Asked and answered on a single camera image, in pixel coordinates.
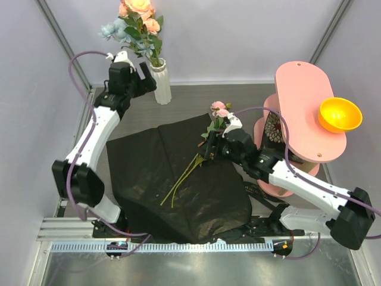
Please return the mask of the rust brown flower stem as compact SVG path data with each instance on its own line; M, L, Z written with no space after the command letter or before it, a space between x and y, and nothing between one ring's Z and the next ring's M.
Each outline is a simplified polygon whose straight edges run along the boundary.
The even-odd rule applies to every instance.
M180 178L175 183L173 190L171 191L172 197L171 197L171 208L174 208L174 201L176 192L181 186L181 184L190 176L190 174L199 166L202 166L202 163L205 161L202 155L196 154L192 161L189 163L188 167L185 169L185 171L182 173Z

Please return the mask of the pink artificial flower stem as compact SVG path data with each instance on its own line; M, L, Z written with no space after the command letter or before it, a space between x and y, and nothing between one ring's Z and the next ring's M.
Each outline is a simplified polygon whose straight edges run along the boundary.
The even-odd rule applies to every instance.
M212 111L213 119L209 127L207 127L207 132L201 134L204 140L198 144L198 147L201 147L206 142L208 135L211 131L225 130L226 123L224 121L224 118L229 115L229 110L231 109L231 106L231 103L224 104L221 101L215 101L211 104L210 110ZM161 206L167 201L169 196L172 195L171 191L173 190L174 185L160 203Z

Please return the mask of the peach artificial flower stem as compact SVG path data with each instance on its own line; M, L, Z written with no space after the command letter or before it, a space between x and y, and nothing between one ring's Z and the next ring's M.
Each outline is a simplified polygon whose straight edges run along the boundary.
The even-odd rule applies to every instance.
M143 46L144 55L154 67L162 66L160 54L163 47L163 41L159 38L161 31L161 22L163 17L159 17L159 21L155 18L155 10L152 5L148 6L148 10L141 16L143 20Z

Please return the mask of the blue artificial flower stem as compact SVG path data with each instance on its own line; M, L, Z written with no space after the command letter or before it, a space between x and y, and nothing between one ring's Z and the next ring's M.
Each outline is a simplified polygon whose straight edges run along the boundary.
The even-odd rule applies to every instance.
M148 34L139 32L137 27L128 25L121 18L101 26L98 35L105 41L120 43L122 49L130 49L137 57L150 60L154 56L154 44L148 39Z

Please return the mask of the black wrapping paper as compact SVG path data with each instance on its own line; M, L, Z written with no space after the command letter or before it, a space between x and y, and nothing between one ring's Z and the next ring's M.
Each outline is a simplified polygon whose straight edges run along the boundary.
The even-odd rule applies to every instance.
M107 143L113 196L132 232L197 244L249 222L251 200L229 161L204 162L170 194L210 123L203 114Z

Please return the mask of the black ribbon gold lettering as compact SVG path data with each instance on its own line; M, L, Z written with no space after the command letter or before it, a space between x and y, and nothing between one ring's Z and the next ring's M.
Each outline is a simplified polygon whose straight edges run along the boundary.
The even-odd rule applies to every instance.
M257 202L270 210L274 210L278 204L286 204L285 201L264 192L259 185L252 182L243 182L246 193Z

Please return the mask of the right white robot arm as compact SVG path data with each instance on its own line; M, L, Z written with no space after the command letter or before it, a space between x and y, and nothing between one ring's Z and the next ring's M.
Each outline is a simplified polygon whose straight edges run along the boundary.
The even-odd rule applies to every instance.
M279 207L269 220L275 235L303 229L330 235L340 245L360 249L376 218L367 191L353 191L321 181L269 150L261 150L242 129L228 133L212 131L199 148L206 160L229 160L239 165L251 178L287 189L315 205L316 209Z

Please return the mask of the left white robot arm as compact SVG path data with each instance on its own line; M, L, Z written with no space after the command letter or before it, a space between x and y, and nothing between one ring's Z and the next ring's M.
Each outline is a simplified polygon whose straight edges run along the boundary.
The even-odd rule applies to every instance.
M52 165L60 197L73 199L77 207L92 212L115 238L126 233L127 219L124 211L105 194L104 183L95 169L109 136L129 109L131 99L157 87L147 64L140 63L140 68L144 77L128 62L111 63L109 79L93 104L92 120L65 160L56 160Z

